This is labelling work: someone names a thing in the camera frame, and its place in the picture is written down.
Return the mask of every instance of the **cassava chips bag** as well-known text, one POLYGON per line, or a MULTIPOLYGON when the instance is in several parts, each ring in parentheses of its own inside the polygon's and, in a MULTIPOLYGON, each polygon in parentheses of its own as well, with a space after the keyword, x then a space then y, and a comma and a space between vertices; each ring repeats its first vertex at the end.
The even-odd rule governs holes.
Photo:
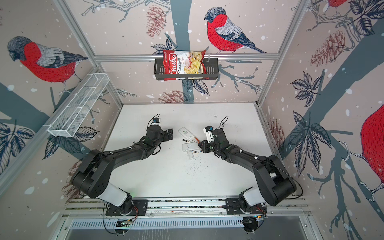
MULTIPOLYGON (((202 52, 163 50, 165 74, 197 74, 207 73, 203 64, 205 50, 202 52)), ((184 78, 166 78, 165 80, 180 80, 184 78)))

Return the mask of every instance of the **white tabletop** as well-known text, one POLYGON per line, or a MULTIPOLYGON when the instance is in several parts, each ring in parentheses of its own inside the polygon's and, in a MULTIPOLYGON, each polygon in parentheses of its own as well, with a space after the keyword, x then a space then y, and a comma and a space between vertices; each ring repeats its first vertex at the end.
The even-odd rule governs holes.
POLYGON ((124 105, 105 150, 117 150, 137 142, 157 113, 163 130, 174 129, 174 139, 163 142, 157 155, 113 170, 111 183, 133 197, 230 196, 257 186, 252 172, 213 153, 194 154, 195 160, 189 160, 181 149, 185 143, 183 137, 177 132, 185 127, 202 141, 206 139, 203 128, 208 125, 216 128, 228 115, 223 129, 229 143, 269 156, 271 150, 253 103, 124 105))

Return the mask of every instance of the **bird head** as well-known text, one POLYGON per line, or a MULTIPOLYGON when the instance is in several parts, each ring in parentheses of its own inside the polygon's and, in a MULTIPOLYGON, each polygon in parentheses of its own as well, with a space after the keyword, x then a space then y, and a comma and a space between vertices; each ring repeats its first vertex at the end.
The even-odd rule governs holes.
POLYGON ((23 36, 17 36, 11 39, 8 42, 8 51, 12 60, 15 61, 17 59, 20 59, 21 61, 25 61, 26 57, 24 53, 24 47, 25 45, 31 42, 32 41, 29 38, 23 36))
POLYGON ((207 20, 209 23, 212 23, 214 19, 219 15, 226 15, 224 8, 222 7, 213 7, 207 11, 207 14, 204 17, 204 20, 207 20))

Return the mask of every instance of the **black mounting plate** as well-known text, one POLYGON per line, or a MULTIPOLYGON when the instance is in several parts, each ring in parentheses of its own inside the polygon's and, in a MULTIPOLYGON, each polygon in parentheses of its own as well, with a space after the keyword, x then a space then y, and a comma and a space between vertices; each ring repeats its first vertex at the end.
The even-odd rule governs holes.
MULTIPOLYGON (((140 200, 132 200, 133 205, 137 207, 139 210, 139 216, 145 216, 145 212, 147 211, 147 206, 148 206, 148 200, 145 199, 140 199, 140 200)), ((107 211, 105 212, 106 216, 112 217, 112 216, 136 216, 136 210, 132 209, 132 211, 128 215, 121 215, 121 210, 118 209, 113 204, 108 204, 107 205, 107 211)))
MULTIPOLYGON (((235 214, 245 214, 241 211, 240 208, 240 202, 238 198, 227 198, 225 199, 225 206, 227 209, 228 215, 235 215, 235 214)), ((260 210, 257 207, 254 207, 252 212, 249 214, 261 214, 264 215, 266 213, 266 205, 264 204, 264 207, 262 204, 256 204, 260 208, 260 210)))

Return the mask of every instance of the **white snow spot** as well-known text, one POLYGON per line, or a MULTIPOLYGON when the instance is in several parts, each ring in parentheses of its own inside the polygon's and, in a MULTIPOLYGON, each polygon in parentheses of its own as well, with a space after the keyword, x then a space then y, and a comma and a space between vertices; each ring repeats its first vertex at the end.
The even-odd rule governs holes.
POLYGON ((325 12, 327 9, 328 9, 329 5, 328 3, 325 4, 325 6, 323 7, 323 12, 325 12))
POLYGON ((35 187, 30 187, 28 188, 27 190, 25 190, 24 194, 26 195, 30 195, 33 193, 33 191, 35 190, 35 187))
POLYGON ((346 224, 346 223, 344 224, 344 228, 346 230, 352 231, 352 228, 348 224, 346 224))
POLYGON ((49 227, 50 225, 52 225, 52 223, 54 223, 57 219, 57 217, 59 216, 60 212, 57 212, 52 218, 51 220, 49 220, 48 224, 47 224, 47 227, 49 227))

